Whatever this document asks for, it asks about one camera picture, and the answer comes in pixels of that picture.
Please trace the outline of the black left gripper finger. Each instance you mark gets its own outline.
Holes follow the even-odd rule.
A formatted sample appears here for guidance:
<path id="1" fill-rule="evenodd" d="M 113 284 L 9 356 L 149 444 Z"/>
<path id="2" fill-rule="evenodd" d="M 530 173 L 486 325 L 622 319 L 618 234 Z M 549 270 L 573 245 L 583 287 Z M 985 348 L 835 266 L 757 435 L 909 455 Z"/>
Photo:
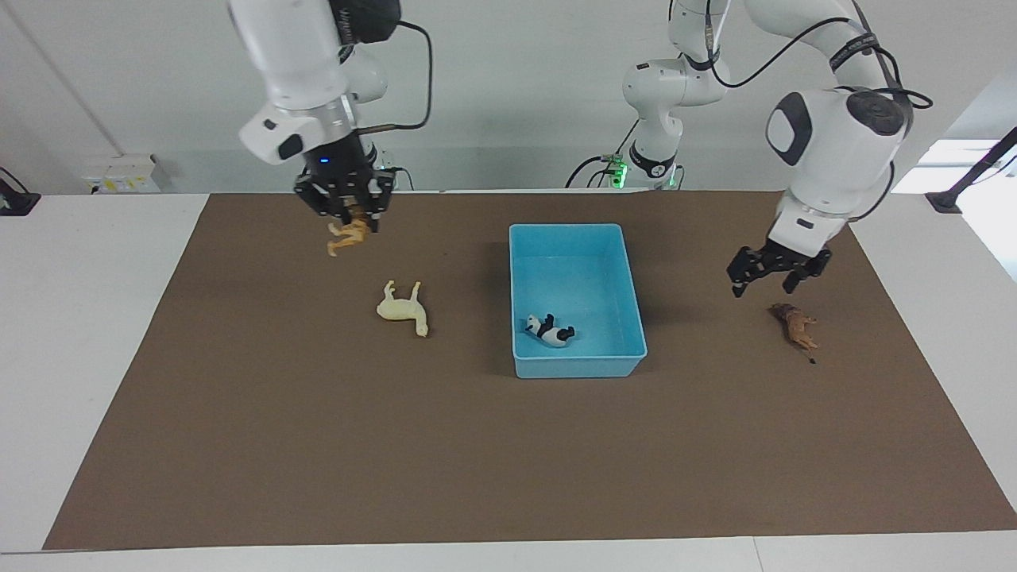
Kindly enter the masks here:
<path id="1" fill-rule="evenodd" d="M 795 293 L 795 290 L 798 289 L 800 283 L 810 278 L 817 278 L 817 276 L 823 275 L 827 264 L 827 260 L 809 260 L 802 265 L 796 265 L 795 268 L 787 274 L 783 282 L 783 290 L 787 294 Z"/>
<path id="2" fill-rule="evenodd" d="M 726 274 L 735 298 L 744 296 L 751 283 L 770 274 L 771 270 L 766 264 L 764 254 L 751 247 L 741 247 L 727 265 Z"/>

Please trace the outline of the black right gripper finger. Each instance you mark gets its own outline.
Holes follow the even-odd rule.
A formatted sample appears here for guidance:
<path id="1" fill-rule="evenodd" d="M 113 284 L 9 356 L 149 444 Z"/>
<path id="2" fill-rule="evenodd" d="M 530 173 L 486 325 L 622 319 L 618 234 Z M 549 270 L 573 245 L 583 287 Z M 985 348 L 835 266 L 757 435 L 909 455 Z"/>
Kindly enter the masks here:
<path id="1" fill-rule="evenodd" d="M 338 213 L 340 203 L 335 202 L 338 195 L 335 193 L 334 185 L 327 182 L 317 178 L 296 178 L 293 192 L 317 216 L 335 218 L 340 215 Z"/>
<path id="2" fill-rule="evenodd" d="M 367 217 L 371 233 L 379 231 L 381 217 L 388 213 L 392 195 L 396 190 L 395 170 L 374 170 L 368 181 L 367 191 L 361 199 L 361 207 Z"/>

